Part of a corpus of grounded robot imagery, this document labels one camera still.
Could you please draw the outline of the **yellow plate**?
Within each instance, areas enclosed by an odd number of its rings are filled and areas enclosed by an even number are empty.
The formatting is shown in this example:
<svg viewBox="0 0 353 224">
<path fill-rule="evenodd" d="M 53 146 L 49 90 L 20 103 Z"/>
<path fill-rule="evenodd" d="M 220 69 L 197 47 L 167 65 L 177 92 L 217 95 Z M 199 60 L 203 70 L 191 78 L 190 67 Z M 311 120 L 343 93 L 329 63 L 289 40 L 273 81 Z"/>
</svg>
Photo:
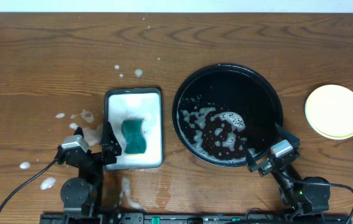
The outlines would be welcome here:
<svg viewBox="0 0 353 224">
<path fill-rule="evenodd" d="M 309 125 L 325 138 L 353 137 L 353 91 L 340 85 L 323 85 L 306 99 L 304 113 Z"/>
</svg>

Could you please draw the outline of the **green yellow sponge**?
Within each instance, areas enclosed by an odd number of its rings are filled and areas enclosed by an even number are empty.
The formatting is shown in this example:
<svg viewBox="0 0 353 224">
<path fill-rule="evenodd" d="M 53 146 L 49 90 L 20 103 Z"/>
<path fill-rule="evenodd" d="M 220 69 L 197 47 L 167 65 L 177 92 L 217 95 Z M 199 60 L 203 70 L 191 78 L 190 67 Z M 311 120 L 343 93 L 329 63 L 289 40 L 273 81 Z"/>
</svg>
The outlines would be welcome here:
<svg viewBox="0 0 353 224">
<path fill-rule="evenodd" d="M 126 154 L 144 154 L 146 152 L 147 144 L 143 136 L 143 120 L 124 120 L 121 125 L 121 133 L 126 143 Z"/>
</svg>

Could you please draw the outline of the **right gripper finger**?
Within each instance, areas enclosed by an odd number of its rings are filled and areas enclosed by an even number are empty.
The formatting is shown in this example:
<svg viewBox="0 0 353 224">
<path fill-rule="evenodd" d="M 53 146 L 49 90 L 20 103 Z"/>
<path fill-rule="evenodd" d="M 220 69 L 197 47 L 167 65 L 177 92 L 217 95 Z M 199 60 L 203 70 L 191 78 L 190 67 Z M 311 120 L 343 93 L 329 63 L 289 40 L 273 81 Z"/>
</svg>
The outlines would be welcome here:
<svg viewBox="0 0 353 224">
<path fill-rule="evenodd" d="M 245 152 L 248 170 L 252 170 L 257 164 L 256 164 L 254 158 L 252 157 L 251 152 L 248 150 L 247 146 L 245 145 L 244 141 L 241 142 L 241 146 Z"/>
<path fill-rule="evenodd" d="M 300 139 L 289 133 L 278 123 L 275 123 L 275 129 L 283 140 L 287 140 L 292 146 L 300 146 Z"/>
</svg>

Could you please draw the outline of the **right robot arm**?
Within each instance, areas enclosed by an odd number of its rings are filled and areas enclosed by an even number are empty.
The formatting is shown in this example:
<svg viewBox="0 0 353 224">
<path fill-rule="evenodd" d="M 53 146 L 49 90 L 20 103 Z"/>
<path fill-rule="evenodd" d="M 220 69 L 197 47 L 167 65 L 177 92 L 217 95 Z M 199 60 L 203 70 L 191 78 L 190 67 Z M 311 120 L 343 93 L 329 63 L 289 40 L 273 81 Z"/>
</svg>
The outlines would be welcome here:
<svg viewBox="0 0 353 224">
<path fill-rule="evenodd" d="M 283 215 L 286 221 L 291 222 L 296 217 L 313 221 L 324 218 L 323 213 L 329 210 L 331 196 L 329 182 L 321 177 L 301 178 L 292 166 L 299 157 L 299 138 L 277 123 L 275 129 L 281 141 L 270 147 L 271 156 L 259 164 L 242 142 L 248 170 L 257 171 L 262 177 L 271 174 L 275 178 L 283 203 L 291 207 L 291 210 Z"/>
</svg>

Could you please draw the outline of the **round black tray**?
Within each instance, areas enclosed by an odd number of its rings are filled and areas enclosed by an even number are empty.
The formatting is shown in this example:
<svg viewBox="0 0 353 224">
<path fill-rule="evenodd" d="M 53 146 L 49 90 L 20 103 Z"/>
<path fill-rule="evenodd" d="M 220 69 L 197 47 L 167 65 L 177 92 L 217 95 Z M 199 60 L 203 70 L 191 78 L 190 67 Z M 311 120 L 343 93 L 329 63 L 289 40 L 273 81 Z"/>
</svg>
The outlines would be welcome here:
<svg viewBox="0 0 353 224">
<path fill-rule="evenodd" d="M 245 166 L 246 152 L 265 156 L 283 124 L 281 101 L 258 72 L 234 64 L 210 65 L 179 87 L 172 106 L 181 143 L 199 159 L 216 166 Z"/>
</svg>

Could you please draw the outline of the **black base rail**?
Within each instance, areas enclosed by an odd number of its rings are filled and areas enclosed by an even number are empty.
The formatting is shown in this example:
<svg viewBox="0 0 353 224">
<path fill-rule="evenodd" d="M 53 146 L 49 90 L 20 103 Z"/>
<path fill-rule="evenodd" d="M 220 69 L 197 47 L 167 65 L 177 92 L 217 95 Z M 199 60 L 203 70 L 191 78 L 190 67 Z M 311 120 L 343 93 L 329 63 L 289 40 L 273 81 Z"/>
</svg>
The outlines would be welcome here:
<svg viewBox="0 0 353 224">
<path fill-rule="evenodd" d="M 305 216 L 288 220 L 284 216 L 264 213 L 249 215 L 145 215 L 143 213 L 117 213 L 114 215 L 97 215 L 96 217 L 74 218 L 63 214 L 42 214 L 40 224 L 266 224 L 266 223 L 345 223 L 341 216 Z"/>
</svg>

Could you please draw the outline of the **rectangular black soap tray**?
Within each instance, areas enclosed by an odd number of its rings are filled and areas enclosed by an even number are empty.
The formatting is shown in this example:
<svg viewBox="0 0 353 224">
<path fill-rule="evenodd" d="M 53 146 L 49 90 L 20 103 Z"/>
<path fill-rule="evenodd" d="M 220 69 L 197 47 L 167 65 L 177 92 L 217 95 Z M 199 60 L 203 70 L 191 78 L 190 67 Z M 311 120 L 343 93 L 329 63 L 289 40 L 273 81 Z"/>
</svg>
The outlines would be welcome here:
<svg viewBox="0 0 353 224">
<path fill-rule="evenodd" d="M 162 114 L 161 92 L 157 88 L 109 90 L 105 93 L 104 119 L 109 121 L 121 146 L 121 155 L 106 170 L 147 169 L 162 164 Z M 144 154 L 126 154 L 125 139 L 121 133 L 124 120 L 143 120 L 143 136 L 146 140 Z"/>
</svg>

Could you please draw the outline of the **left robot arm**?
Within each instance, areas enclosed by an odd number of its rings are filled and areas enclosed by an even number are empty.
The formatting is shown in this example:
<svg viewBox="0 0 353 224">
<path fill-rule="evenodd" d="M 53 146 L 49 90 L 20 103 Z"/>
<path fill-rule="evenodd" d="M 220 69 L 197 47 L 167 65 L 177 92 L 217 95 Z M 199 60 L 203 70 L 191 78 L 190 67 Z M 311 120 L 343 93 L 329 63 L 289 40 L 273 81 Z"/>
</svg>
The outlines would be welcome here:
<svg viewBox="0 0 353 224">
<path fill-rule="evenodd" d="M 82 128 L 77 128 L 57 148 L 55 159 L 78 169 L 78 176 L 67 180 L 60 191 L 64 214 L 57 223 L 103 223 L 110 216 L 102 212 L 101 196 L 104 168 L 117 162 L 121 155 L 111 124 L 105 123 L 101 138 L 101 152 L 92 152 L 84 138 Z"/>
</svg>

